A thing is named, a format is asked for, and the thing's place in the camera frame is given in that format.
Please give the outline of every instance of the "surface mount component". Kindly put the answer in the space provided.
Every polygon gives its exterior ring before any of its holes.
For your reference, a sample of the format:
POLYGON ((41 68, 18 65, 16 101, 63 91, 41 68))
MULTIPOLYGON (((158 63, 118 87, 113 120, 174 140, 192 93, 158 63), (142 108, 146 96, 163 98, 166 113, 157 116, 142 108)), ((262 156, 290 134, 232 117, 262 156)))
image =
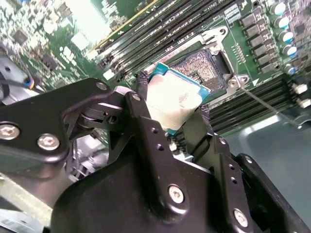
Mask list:
POLYGON ((17 30, 16 33, 12 36, 16 42, 18 42, 20 45, 23 45, 28 37, 25 35, 24 32, 21 30, 17 30))
POLYGON ((251 26, 250 28, 245 30, 245 33, 248 37, 253 37, 253 36, 259 34, 259 32, 260 32, 260 30, 259 30, 258 25, 251 26))
POLYGON ((41 58, 41 62, 45 65, 45 67, 49 71, 54 71, 58 67, 57 62, 49 54, 44 54, 43 57, 41 58))
POLYGON ((255 37, 254 39, 251 39, 251 40, 249 41, 249 44, 250 44, 252 47, 256 47, 256 46, 258 46, 258 45, 260 45, 260 44, 262 44, 262 43, 263 43, 263 38, 262 38, 261 35, 255 37))
POLYGON ((267 47, 265 45, 260 46, 259 48, 254 50, 254 54, 259 57, 263 55, 267 51, 267 47))
POLYGON ((241 19, 241 23, 244 27, 248 27, 256 22, 256 18, 254 14, 250 14, 241 19))
POLYGON ((268 73, 268 72, 274 70, 274 67, 272 64, 267 64, 267 65, 263 66, 262 68, 260 68, 260 70, 262 71, 262 73, 265 74, 265 73, 268 73))
POLYGON ((270 56, 268 54, 264 55, 264 56, 258 58, 257 62, 258 62, 259 65, 266 64, 267 62, 270 62, 270 56))

